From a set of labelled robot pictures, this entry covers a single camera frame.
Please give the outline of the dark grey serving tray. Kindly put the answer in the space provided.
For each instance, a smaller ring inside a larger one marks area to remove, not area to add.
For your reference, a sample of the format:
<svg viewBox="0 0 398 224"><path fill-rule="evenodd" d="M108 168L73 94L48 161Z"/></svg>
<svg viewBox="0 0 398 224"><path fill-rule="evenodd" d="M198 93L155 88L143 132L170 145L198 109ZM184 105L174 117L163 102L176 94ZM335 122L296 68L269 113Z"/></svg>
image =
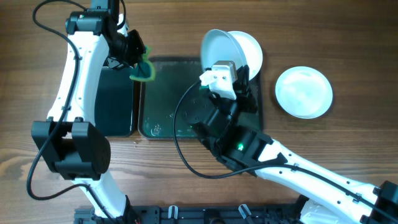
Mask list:
<svg viewBox="0 0 398 224"><path fill-rule="evenodd" d="M141 83L138 131L149 140L173 140L172 119L175 107L186 90L198 80L202 68L199 57L156 56L149 59L156 71L154 81ZM249 81L258 111L241 113L239 124L263 129L262 87L260 75ZM196 139L196 134L177 115L178 139Z"/></svg>

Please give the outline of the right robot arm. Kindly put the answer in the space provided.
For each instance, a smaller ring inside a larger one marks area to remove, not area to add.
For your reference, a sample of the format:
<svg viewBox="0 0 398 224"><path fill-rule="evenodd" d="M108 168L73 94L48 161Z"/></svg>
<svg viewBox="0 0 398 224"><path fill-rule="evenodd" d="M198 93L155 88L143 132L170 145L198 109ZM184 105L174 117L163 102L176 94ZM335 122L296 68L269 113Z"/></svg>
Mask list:
<svg viewBox="0 0 398 224"><path fill-rule="evenodd" d="M204 90L191 100L182 98L177 110L230 175L247 172L298 192L302 223L397 222L396 184L386 181L376 187L347 179L238 123L240 113L257 110L248 66L206 68L198 83Z"/></svg>

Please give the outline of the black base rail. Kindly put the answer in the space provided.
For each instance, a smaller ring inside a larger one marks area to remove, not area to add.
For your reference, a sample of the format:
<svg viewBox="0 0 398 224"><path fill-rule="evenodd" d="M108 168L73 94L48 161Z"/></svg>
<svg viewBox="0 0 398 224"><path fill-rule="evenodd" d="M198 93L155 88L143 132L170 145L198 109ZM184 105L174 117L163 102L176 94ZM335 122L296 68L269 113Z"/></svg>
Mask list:
<svg viewBox="0 0 398 224"><path fill-rule="evenodd" d="M299 210L294 203L268 206L247 206L244 218L238 206L226 207L169 207L133 206L132 213L109 220L99 217L92 208L75 210L75 223L300 223Z"/></svg>

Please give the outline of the green and yellow sponge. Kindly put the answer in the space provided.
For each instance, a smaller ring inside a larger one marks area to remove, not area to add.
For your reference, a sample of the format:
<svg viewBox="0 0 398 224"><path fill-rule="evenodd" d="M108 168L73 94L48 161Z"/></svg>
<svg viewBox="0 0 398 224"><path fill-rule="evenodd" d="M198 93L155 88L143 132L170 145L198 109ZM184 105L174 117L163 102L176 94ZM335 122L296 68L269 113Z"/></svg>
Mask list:
<svg viewBox="0 0 398 224"><path fill-rule="evenodd" d="M149 60L152 52L150 46L145 46L145 53L141 55L135 67L131 67L129 78L137 82L151 82L155 80L156 70L154 64Z"/></svg>

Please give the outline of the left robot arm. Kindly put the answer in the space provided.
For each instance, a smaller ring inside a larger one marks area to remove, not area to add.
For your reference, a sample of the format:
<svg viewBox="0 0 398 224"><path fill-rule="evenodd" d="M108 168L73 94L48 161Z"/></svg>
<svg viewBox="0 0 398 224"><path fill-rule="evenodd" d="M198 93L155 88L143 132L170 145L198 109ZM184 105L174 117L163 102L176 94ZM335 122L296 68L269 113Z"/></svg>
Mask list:
<svg viewBox="0 0 398 224"><path fill-rule="evenodd" d="M123 1L92 1L70 14L62 34L68 54L57 97L31 135L50 171L80 188L93 205L96 223L139 223L130 201L113 179L111 147L95 125L95 103L104 68L127 71L131 80L155 78L146 47L130 30Z"/></svg>

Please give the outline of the white plate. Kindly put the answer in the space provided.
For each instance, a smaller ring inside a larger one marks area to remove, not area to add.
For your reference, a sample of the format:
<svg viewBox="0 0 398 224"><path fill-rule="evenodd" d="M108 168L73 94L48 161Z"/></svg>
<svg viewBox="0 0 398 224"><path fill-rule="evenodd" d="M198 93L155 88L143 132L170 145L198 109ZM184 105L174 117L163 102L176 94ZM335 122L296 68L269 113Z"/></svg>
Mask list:
<svg viewBox="0 0 398 224"><path fill-rule="evenodd" d="M241 46L249 67L249 79L252 80L260 72L263 63L263 53L259 42L243 31L229 31Z"/></svg>
<svg viewBox="0 0 398 224"><path fill-rule="evenodd" d="M232 61L236 68L248 64L243 48L229 32L212 29L205 34L201 42L201 68L205 71L218 61Z"/></svg>

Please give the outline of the light blue plate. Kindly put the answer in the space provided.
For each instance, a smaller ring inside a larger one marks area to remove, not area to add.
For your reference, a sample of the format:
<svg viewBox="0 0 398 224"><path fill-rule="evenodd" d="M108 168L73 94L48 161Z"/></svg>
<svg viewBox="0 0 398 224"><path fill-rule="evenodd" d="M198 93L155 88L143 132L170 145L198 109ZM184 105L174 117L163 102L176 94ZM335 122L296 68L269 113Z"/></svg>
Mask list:
<svg viewBox="0 0 398 224"><path fill-rule="evenodd" d="M297 66L279 76L275 83L275 97L289 115L314 119L331 108L333 89L326 76L318 70Z"/></svg>

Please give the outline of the black rectangular water tub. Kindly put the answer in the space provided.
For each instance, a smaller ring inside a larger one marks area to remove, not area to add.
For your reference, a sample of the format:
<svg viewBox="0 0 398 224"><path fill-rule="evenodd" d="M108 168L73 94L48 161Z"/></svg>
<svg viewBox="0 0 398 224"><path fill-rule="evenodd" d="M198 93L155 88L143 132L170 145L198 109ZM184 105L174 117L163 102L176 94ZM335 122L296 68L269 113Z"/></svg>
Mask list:
<svg viewBox="0 0 398 224"><path fill-rule="evenodd" d="M95 126L104 136L125 137L132 133L133 88L127 68L102 68L95 101Z"/></svg>

